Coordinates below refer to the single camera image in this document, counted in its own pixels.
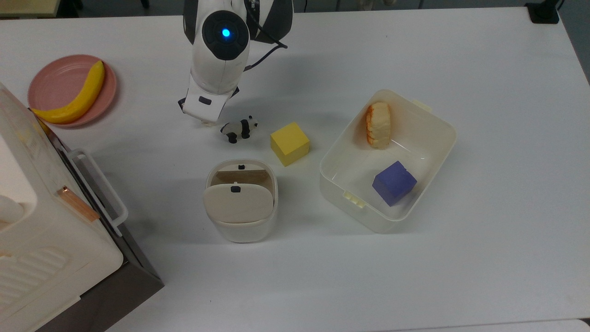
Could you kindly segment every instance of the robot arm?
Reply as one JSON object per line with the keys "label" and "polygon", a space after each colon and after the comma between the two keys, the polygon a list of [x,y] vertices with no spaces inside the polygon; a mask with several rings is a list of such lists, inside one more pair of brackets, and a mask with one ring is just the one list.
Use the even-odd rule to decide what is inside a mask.
{"label": "robot arm", "polygon": [[274,43],[283,38],[291,29],[293,2],[185,0],[183,18],[193,56],[182,110],[215,123],[225,102],[238,91],[250,41]]}

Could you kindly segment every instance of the container handle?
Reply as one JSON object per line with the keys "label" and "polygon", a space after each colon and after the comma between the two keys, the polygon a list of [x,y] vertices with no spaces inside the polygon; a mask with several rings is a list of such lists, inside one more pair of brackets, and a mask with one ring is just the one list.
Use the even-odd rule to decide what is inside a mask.
{"label": "container handle", "polygon": [[342,196],[344,196],[344,198],[346,198],[347,200],[349,200],[350,202],[352,202],[352,204],[360,207],[361,209],[364,208],[365,205],[366,205],[365,201],[363,201],[360,198],[354,196],[349,191],[345,191]]}
{"label": "container handle", "polygon": [[[127,207],[125,206],[125,204],[123,204],[123,202],[119,198],[119,195],[117,195],[117,193],[115,192],[115,190],[113,189],[113,187],[111,186],[111,184],[109,183],[107,178],[104,176],[104,174],[100,170],[99,166],[94,161],[94,158],[92,158],[92,156],[90,154],[88,154],[85,150],[76,149],[76,150],[70,151],[67,154],[67,156],[68,156],[68,159],[70,160],[70,162],[74,166],[76,166],[74,169],[78,168],[77,172],[78,172],[79,176],[84,181],[86,181],[86,183],[85,183],[86,186],[91,187],[91,185],[88,184],[88,181],[90,181],[90,180],[92,180],[92,182],[95,183],[97,188],[92,188],[92,189],[99,190],[100,193],[102,194],[102,197],[106,200],[106,202],[101,201],[101,200],[97,200],[97,201],[101,202],[102,203],[101,205],[103,206],[103,208],[105,208],[105,211],[104,211],[105,216],[107,217],[107,221],[111,224],[115,233],[117,233],[117,235],[121,236],[120,231],[117,228],[117,226],[122,224],[127,219],[128,215],[129,215],[129,211],[128,211]],[[80,167],[84,167],[87,175],[91,179],[84,177],[84,174],[82,174],[79,170]],[[107,211],[106,207],[104,206],[105,203],[108,203],[112,207],[112,209],[109,209]]]}
{"label": "container handle", "polygon": [[418,106],[419,108],[425,110],[426,112],[432,113],[432,108],[430,106],[426,105],[425,103],[422,103],[421,101],[416,100],[416,99],[412,100],[412,103],[414,105]]}

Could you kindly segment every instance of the white handle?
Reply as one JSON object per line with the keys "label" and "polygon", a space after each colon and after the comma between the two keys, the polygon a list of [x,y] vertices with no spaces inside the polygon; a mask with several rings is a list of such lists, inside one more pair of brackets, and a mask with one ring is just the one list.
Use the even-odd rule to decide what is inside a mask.
{"label": "white handle", "polygon": [[[86,151],[82,149],[76,149],[68,152],[67,156],[70,159],[70,162],[74,164],[74,166],[76,166],[74,167],[74,169],[79,168],[78,163],[76,163],[75,160],[83,164],[83,167],[87,171],[88,176],[90,176],[93,183],[95,183],[95,185],[98,186],[98,188],[96,188],[95,190],[99,190],[102,193],[103,198],[106,200],[106,202],[102,201],[103,205],[104,203],[109,203],[110,206],[112,206],[113,214],[107,211],[104,212],[107,217],[107,220],[109,221],[111,226],[113,226],[114,231],[117,233],[117,235],[121,236],[119,230],[117,229],[117,226],[122,224],[127,219],[129,211],[127,210],[125,204],[123,204],[123,201],[121,201],[121,199],[119,198],[119,195],[117,195],[117,193],[110,185],[109,181],[104,176],[99,166],[96,164],[96,162],[90,154],[88,154]],[[79,170],[77,170],[77,172],[79,176],[82,178],[82,180],[86,182],[86,186],[91,187],[90,185],[88,185],[88,181],[91,179],[84,178],[84,174],[80,173]]]}
{"label": "white handle", "polygon": [[361,200],[360,198],[354,196],[353,194],[351,194],[348,191],[345,191],[343,194],[344,198],[346,198],[347,200],[351,201],[354,205],[360,207],[361,209],[365,207],[366,203]]}

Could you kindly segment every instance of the black cable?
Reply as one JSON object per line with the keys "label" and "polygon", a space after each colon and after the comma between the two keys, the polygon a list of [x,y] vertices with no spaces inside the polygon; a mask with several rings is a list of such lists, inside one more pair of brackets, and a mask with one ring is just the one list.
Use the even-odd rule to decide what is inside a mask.
{"label": "black cable", "polygon": [[268,51],[262,58],[260,58],[260,60],[256,61],[254,64],[251,64],[249,66],[245,66],[244,67],[244,71],[248,71],[254,67],[256,67],[258,64],[260,64],[264,59],[266,59],[272,52],[278,50],[279,48],[287,48],[287,46],[283,43],[281,43],[280,41],[278,41],[276,38],[274,38],[273,36],[271,36],[268,32],[266,32],[265,29],[263,29],[260,26],[260,23],[258,23],[258,21],[256,20],[256,18],[254,17],[254,14],[252,14],[251,9],[248,6],[246,7],[246,12],[248,13],[248,15],[250,16],[250,18],[252,19],[252,21],[256,24],[256,27],[260,30],[261,33],[265,34],[266,37],[268,37],[268,39],[272,40],[275,42],[275,44],[277,44],[272,50]]}
{"label": "black cable", "polygon": [[287,46],[283,43],[281,43],[280,41],[278,41],[276,38],[274,38],[273,36],[271,36],[268,32],[266,32],[265,29],[263,29],[260,26],[260,23],[258,23],[258,21],[256,20],[256,17],[254,17],[254,14],[252,14],[252,9],[250,9],[250,7],[245,6],[246,7],[246,12],[248,12],[248,15],[250,16],[250,18],[252,19],[252,21],[256,24],[256,27],[260,30],[261,33],[265,34],[266,37],[268,37],[268,39],[272,40],[275,44],[279,45],[282,48],[287,48]]}
{"label": "black cable", "polygon": [[264,57],[260,58],[260,60],[256,61],[254,64],[251,64],[251,65],[249,65],[249,66],[246,66],[246,67],[244,68],[244,71],[248,71],[248,70],[250,70],[250,69],[252,69],[252,68],[256,67],[256,66],[257,66],[259,63],[261,63],[261,62],[262,62],[264,59],[266,59],[266,58],[267,58],[267,57],[268,57],[268,56],[269,56],[269,55],[270,55],[272,52],[274,52],[274,51],[278,50],[279,48],[281,48],[281,47],[280,47],[280,45],[277,45],[277,46],[273,47],[273,49],[272,49],[272,50],[270,50],[270,51],[268,51],[268,52],[267,52],[267,53],[264,55]]}

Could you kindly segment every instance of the small bin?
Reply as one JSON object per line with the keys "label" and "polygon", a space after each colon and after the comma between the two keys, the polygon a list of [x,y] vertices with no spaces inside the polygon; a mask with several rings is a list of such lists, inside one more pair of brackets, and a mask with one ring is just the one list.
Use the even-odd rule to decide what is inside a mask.
{"label": "small bin", "polygon": [[259,241],[276,223],[277,178],[259,160],[224,161],[209,173],[203,202],[207,216],[226,239]]}
{"label": "small bin", "polygon": [[[376,102],[391,107],[391,143],[372,148],[365,113]],[[412,211],[457,140],[449,123],[390,90],[376,92],[320,163],[320,191],[338,208],[376,233],[387,233]],[[404,198],[388,206],[372,187],[375,176],[396,161],[416,178]]]}

